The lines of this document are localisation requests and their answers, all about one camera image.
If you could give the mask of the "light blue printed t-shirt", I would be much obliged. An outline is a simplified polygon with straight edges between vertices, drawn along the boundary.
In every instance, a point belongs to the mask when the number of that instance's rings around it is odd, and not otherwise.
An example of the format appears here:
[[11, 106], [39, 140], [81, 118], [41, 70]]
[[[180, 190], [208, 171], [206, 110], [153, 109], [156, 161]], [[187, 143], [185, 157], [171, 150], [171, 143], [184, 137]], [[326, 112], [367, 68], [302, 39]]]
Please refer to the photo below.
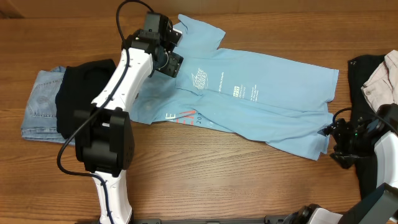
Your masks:
[[317, 160], [329, 138], [339, 72], [266, 54], [224, 49], [225, 32], [179, 15], [183, 62], [175, 78], [146, 79], [132, 106], [133, 121], [190, 124], [237, 133], [296, 156]]

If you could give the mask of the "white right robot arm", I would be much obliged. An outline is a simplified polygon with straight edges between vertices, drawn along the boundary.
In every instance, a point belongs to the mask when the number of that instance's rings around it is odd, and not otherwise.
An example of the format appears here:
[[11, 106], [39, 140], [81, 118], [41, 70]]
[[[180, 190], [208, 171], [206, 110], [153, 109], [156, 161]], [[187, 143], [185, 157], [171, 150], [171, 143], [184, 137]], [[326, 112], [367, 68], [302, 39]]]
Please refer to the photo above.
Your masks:
[[336, 144], [331, 158], [342, 168], [356, 167], [361, 201], [345, 213], [317, 204], [302, 207], [284, 223], [387, 223], [397, 221], [397, 104], [382, 105], [370, 119], [333, 118], [321, 130]]

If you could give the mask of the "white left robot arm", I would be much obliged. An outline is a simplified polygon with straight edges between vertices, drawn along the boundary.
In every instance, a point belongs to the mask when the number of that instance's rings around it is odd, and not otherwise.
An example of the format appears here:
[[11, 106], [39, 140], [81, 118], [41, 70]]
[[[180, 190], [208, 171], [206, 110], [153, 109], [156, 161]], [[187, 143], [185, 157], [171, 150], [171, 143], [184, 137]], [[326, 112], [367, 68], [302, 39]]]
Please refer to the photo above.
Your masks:
[[126, 171], [134, 155], [129, 110], [144, 83], [155, 71], [175, 78], [183, 57], [175, 54], [182, 32], [170, 19], [148, 12], [143, 29], [126, 38], [126, 49], [111, 79], [87, 110], [75, 111], [80, 132], [74, 137], [78, 161], [96, 185], [99, 223], [130, 223]]

